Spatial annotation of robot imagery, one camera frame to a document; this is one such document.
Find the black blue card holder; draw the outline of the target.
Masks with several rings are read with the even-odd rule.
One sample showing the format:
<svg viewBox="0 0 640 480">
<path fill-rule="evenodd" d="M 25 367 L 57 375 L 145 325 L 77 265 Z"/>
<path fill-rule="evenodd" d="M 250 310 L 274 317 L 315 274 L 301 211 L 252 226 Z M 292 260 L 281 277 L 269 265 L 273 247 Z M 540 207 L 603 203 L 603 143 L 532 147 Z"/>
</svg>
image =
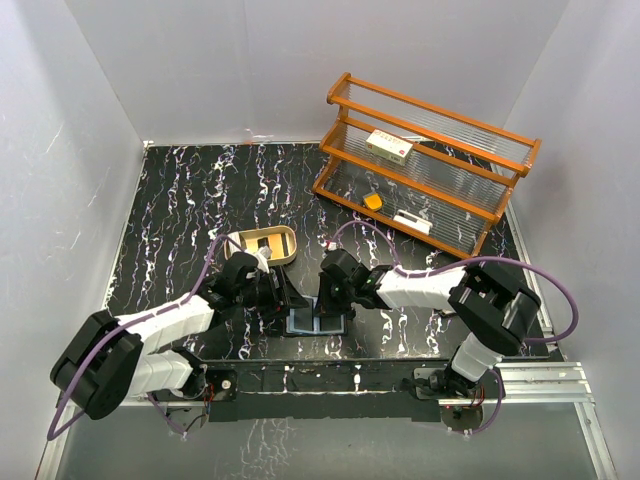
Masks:
<svg viewBox="0 0 640 480">
<path fill-rule="evenodd" d="M 331 336 L 345 335 L 347 323 L 345 315 L 329 315 L 320 317 L 315 313 L 317 298 L 304 296 L 307 301 L 305 307 L 289 310 L 285 319 L 285 334 L 292 337 L 300 336 Z"/>
</svg>

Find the beige oval plastic tray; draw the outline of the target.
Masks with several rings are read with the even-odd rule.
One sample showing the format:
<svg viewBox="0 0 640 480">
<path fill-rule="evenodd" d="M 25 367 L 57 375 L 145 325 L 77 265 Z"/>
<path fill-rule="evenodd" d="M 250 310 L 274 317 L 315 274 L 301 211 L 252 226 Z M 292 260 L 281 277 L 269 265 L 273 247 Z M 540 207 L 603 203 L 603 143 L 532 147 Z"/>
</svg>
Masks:
<svg viewBox="0 0 640 480">
<path fill-rule="evenodd" d="M 289 240 L 290 255 L 283 256 L 281 245 L 281 233 L 286 233 Z M 269 260 L 269 266 L 287 265 L 294 261 L 297 255 L 297 240 L 295 232 L 286 225 L 269 226 L 265 228 L 257 228 L 251 230 L 236 231 L 229 237 L 239 244 L 243 250 L 253 254 L 258 250 L 257 241 L 260 238 L 267 238 L 272 255 Z"/>
</svg>

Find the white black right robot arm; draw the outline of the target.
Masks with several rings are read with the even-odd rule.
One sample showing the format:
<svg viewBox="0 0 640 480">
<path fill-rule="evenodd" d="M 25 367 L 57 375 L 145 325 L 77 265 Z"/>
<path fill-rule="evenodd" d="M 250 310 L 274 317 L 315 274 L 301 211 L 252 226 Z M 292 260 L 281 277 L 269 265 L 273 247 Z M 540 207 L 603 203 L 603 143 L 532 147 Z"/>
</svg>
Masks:
<svg viewBox="0 0 640 480">
<path fill-rule="evenodd" d="M 391 265 L 369 269 L 336 249 L 326 253 L 319 277 L 314 313 L 320 318 L 352 317 L 358 304 L 377 310 L 427 308 L 462 320 L 469 334 L 446 367 L 409 381 L 432 395 L 472 395 L 488 370 L 519 353 L 541 307 L 533 290 L 489 260 L 471 259 L 440 273 Z"/>
</svg>

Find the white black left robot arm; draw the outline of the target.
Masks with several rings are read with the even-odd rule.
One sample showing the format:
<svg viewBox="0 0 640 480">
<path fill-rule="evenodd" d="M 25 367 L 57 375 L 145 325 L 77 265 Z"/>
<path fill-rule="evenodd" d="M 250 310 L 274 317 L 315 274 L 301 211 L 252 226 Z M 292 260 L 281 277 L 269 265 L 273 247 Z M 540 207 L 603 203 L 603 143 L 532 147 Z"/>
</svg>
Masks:
<svg viewBox="0 0 640 480">
<path fill-rule="evenodd" d="M 282 267 L 268 266 L 260 254 L 236 252 L 221 271 L 172 302 L 132 315 L 91 314 L 52 367 L 50 380 L 93 420 L 127 398 L 161 390 L 194 399 L 206 387 L 203 363 L 171 348 L 172 342 L 207 332 L 239 309 L 271 323 L 308 305 Z"/>
</svg>

